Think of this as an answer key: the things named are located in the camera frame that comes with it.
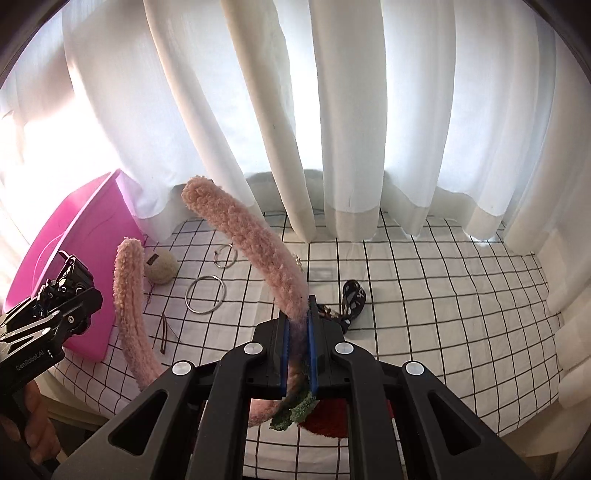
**pink plastic basket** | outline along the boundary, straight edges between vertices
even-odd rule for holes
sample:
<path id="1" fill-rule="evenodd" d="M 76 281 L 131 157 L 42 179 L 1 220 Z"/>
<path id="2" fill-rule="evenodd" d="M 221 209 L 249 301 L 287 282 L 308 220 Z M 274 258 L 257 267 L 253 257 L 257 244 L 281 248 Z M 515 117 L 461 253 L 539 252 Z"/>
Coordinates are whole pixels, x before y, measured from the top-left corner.
<path id="1" fill-rule="evenodd" d="M 113 324 L 113 271 L 117 246 L 125 238 L 142 239 L 116 178 L 119 170 L 88 182 L 70 193 L 43 226 L 10 286 L 5 311 L 35 295 L 47 279 L 55 278 L 64 261 L 59 250 L 76 255 L 95 278 L 103 306 L 92 316 L 90 328 L 64 345 L 89 360 L 105 357 Z"/>

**white grid tablecloth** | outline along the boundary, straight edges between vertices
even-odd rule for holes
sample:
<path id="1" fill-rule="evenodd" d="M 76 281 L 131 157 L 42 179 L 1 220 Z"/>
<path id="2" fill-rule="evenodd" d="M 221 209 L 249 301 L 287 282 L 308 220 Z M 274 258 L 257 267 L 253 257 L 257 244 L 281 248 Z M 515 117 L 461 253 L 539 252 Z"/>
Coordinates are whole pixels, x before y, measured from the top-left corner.
<path id="1" fill-rule="evenodd" d="M 310 245 L 297 238 L 285 213 L 265 218 L 301 258 L 310 293 L 319 303 L 338 310 L 343 283 L 351 278 L 361 283 L 367 304 L 346 334 L 348 341 L 384 362 L 424 363 L 495 432 L 516 429 L 557 398 L 554 334 L 560 319 L 547 310 L 548 288 L 535 256 L 511 253 L 498 235 L 487 242 L 473 240 L 456 222 L 433 217 L 413 238 L 381 214 L 377 234 L 353 243 L 332 237 L 323 213 L 317 212 L 318 235 Z M 277 316 L 268 286 L 242 254 L 225 270 L 214 265 L 213 251 L 227 242 L 198 219 L 185 222 L 160 244 L 147 239 L 146 249 L 167 247 L 182 262 L 177 278 L 153 288 L 149 301 L 145 286 L 144 321 L 163 365 L 220 360 L 249 341 L 257 323 Z M 187 310 L 184 295 L 193 279 L 208 274 L 221 276 L 228 293 L 215 312 L 199 316 Z M 204 310 L 219 293 L 217 282 L 199 282 L 191 306 Z M 162 312 L 173 331 L 164 355 Z M 103 362 L 83 361 L 68 351 L 52 373 L 107 417 L 139 393 L 116 326 Z M 268 425 L 249 429 L 245 475 L 345 480 L 348 472 L 346 440 L 294 426 L 282 433 Z"/>

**person's hand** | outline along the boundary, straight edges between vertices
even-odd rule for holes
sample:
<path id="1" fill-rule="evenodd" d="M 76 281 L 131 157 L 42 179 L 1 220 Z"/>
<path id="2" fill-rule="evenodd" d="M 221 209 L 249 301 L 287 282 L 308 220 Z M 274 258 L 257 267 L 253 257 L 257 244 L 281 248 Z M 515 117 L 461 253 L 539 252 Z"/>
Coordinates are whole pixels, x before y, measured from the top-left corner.
<path id="1" fill-rule="evenodd" d="M 47 417 L 47 407 L 34 380 L 25 385 L 24 400 L 27 410 L 31 412 L 25 427 L 25 440 L 31 448 L 31 460 L 39 465 L 60 453 L 60 441 L 53 424 Z M 21 439 L 18 427 L 13 421 L 0 415 L 0 423 L 11 440 L 17 442 Z"/>

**red fuzzy fabric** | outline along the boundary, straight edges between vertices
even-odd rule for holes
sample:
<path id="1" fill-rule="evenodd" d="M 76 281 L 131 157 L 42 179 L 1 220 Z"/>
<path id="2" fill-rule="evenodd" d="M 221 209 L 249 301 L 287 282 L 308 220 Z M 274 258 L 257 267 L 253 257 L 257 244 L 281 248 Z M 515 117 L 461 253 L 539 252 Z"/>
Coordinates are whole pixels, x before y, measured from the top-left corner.
<path id="1" fill-rule="evenodd" d="M 390 418 L 393 419 L 394 411 L 390 402 L 388 402 L 388 411 L 390 412 Z M 300 427 L 316 435 L 340 439 L 347 438 L 349 435 L 347 401 L 343 398 L 320 400 L 306 420 L 300 423 Z"/>

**beige ball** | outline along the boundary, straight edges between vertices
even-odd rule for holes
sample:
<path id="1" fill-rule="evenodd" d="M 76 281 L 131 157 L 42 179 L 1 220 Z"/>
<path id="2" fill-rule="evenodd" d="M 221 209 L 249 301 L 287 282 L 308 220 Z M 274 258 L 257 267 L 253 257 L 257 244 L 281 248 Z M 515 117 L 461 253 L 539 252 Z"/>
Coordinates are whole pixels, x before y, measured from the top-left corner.
<path id="1" fill-rule="evenodd" d="M 145 253 L 144 273 L 151 283 L 168 283 L 176 277 L 179 268 L 179 261 L 165 248 L 158 247 L 154 252 Z"/>

